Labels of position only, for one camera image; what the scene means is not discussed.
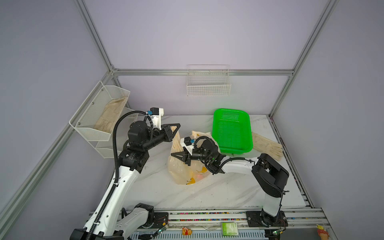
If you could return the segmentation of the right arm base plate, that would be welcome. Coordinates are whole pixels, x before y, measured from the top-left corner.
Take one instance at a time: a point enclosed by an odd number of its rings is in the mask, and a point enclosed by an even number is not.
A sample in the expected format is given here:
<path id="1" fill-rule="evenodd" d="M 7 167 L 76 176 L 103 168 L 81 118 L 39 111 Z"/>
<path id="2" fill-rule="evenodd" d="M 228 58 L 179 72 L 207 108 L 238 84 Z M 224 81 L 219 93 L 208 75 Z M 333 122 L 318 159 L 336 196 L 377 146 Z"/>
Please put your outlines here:
<path id="1" fill-rule="evenodd" d="M 288 221 L 283 211 L 279 211 L 276 216 L 271 216 L 261 211 L 247 211 L 246 219 L 249 227 L 287 227 Z"/>

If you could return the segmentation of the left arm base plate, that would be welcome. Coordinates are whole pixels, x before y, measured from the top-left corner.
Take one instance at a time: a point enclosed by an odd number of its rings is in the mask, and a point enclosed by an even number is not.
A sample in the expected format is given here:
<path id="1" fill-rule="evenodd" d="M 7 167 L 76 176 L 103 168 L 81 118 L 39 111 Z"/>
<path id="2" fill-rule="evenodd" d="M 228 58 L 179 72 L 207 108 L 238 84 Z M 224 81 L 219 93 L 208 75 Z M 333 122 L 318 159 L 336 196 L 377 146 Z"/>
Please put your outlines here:
<path id="1" fill-rule="evenodd" d="M 141 226 L 143 229 L 159 229 L 169 221 L 168 212 L 155 212 L 150 221 Z"/>

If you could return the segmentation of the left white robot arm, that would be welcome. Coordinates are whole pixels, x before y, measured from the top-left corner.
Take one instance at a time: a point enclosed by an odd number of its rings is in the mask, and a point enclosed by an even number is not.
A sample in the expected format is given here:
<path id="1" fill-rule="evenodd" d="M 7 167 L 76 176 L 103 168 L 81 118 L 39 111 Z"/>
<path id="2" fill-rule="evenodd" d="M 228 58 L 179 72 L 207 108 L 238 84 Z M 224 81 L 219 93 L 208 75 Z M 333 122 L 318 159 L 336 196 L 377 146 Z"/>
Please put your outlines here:
<path id="1" fill-rule="evenodd" d="M 149 150 L 163 142 L 171 142 L 180 124 L 150 127 L 144 121 L 131 124 L 123 151 L 115 158 L 115 175 L 94 214 L 80 229 L 74 229 L 72 240 L 125 240 L 140 227 L 152 227 L 154 207 L 139 203 L 121 219 L 123 205 L 130 189 L 142 172 Z"/>

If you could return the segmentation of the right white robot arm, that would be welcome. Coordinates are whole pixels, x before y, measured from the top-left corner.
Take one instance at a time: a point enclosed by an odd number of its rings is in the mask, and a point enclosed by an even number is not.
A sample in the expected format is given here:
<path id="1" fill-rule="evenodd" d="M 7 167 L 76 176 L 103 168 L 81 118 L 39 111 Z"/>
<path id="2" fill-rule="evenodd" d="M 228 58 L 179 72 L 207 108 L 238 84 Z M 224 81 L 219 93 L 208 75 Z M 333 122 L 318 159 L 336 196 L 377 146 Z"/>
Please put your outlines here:
<path id="1" fill-rule="evenodd" d="M 196 140 L 186 137 L 181 139 L 183 150 L 171 153 L 171 156 L 184 164 L 191 166 L 193 161 L 199 161 L 213 175 L 237 173 L 255 177 L 261 189 L 265 192 L 262 210 L 256 220 L 264 227 L 271 227 L 280 222 L 279 214 L 289 172 L 268 154 L 261 154 L 257 160 L 243 157 L 228 157 L 221 154 L 219 146 L 208 137 Z"/>

